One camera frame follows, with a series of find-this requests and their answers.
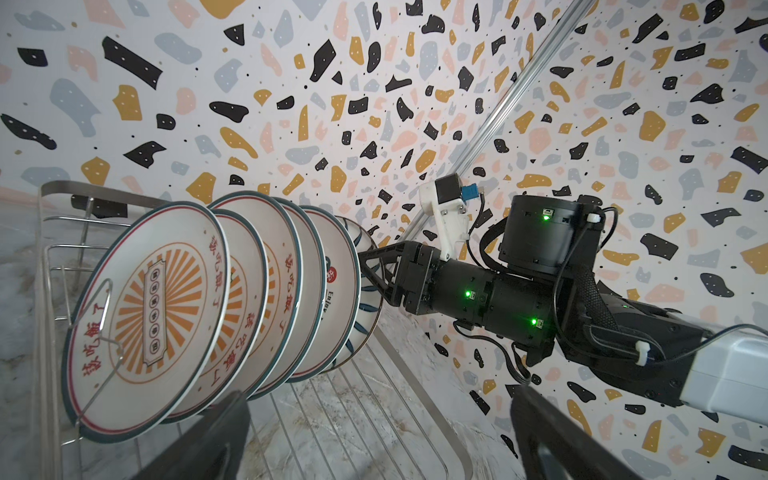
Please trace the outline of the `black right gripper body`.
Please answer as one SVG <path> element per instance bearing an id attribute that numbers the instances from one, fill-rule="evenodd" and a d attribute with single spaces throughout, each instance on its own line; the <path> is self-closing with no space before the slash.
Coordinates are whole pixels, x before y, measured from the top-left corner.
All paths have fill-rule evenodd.
<path id="1" fill-rule="evenodd" d="M 441 251 L 416 241 L 405 241 L 398 245 L 398 253 L 392 305 L 414 315 L 432 313 L 430 289 L 441 262 Z"/>

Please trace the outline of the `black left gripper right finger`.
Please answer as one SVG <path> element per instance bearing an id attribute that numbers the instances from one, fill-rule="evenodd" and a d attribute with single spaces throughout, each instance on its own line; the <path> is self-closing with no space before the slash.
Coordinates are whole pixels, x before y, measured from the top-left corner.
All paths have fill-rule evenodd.
<path id="1" fill-rule="evenodd" d="M 510 414 L 528 479 L 638 477 L 529 386 L 517 387 Z"/>

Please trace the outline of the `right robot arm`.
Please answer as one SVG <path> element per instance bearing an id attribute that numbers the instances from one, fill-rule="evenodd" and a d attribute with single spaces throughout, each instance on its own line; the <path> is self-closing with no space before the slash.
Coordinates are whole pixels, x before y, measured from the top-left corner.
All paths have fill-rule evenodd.
<path id="1" fill-rule="evenodd" d="M 517 196 L 485 235 L 501 240 L 498 258 L 473 265 L 403 241 L 364 251 L 359 262 L 388 304 L 447 316 L 470 339 L 510 340 L 505 360 L 521 384 L 530 366 L 560 349 L 616 389 L 765 423 L 766 330 L 719 328 L 600 291 L 593 266 L 605 217 L 594 204 Z"/>

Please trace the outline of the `white watermelon pattern plate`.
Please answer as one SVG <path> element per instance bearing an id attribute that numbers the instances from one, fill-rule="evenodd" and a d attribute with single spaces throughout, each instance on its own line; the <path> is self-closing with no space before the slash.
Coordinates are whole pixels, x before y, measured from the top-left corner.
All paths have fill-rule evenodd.
<path id="1" fill-rule="evenodd" d="M 353 240 L 341 220 L 314 206 L 303 208 L 322 242 L 321 279 L 324 296 L 317 302 L 320 322 L 292 382 L 310 379 L 339 366 L 353 353 L 352 334 L 357 324 L 361 272 Z"/>

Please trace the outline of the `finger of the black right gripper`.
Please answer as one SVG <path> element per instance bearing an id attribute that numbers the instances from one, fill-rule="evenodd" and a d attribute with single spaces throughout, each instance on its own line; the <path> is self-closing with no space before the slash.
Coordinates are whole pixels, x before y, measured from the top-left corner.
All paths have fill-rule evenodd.
<path id="1" fill-rule="evenodd" d="M 378 294 L 391 306 L 400 306 L 401 292 L 397 289 L 397 271 L 396 263 L 363 263 L 362 291 Z"/>
<path id="2" fill-rule="evenodd" d="M 397 242 L 359 252 L 362 275 L 370 282 L 394 282 L 403 249 L 404 243 Z"/>

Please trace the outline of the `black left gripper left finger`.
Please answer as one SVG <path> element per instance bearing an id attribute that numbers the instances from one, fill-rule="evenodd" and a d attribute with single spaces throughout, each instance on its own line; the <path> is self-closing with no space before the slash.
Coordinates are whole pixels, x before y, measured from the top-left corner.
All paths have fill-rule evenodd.
<path id="1" fill-rule="evenodd" d="M 247 398 L 233 392 L 134 479 L 235 479 L 249 426 Z"/>

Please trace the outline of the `blue leaf pattern plate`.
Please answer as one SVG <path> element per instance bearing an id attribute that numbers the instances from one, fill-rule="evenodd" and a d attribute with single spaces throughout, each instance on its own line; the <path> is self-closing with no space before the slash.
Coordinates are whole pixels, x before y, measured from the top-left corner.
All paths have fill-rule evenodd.
<path id="1" fill-rule="evenodd" d="M 359 224 L 345 217 L 337 219 L 346 228 L 358 253 L 374 250 L 375 244 L 371 235 Z M 383 299 L 373 283 L 364 275 L 361 276 L 360 303 L 353 329 L 342 350 L 332 361 L 325 372 L 329 372 L 349 361 L 367 343 L 375 327 L 377 326 Z"/>

